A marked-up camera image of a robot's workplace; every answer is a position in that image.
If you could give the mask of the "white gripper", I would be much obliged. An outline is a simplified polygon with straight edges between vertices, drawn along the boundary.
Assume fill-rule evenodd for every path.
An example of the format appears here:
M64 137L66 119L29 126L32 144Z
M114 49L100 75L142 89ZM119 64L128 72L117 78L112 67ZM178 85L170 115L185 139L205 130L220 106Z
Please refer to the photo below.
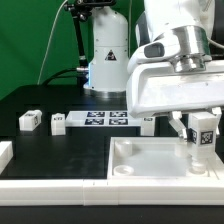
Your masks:
M220 123L220 106L224 106L224 61L211 61L205 71L188 73L175 73L169 62L139 65L127 82L126 99L128 113L134 118L170 112L169 124L186 141L182 113L213 108L212 114Z

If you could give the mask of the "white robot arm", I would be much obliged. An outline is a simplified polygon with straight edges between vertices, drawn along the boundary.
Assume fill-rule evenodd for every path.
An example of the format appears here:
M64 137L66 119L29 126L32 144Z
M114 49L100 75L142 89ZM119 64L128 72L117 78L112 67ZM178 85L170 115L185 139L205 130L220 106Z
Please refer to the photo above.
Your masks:
M224 106L224 61L209 49L214 17L215 0L144 0L137 49L129 55L124 17L96 7L85 90L103 97L124 93L133 117Z

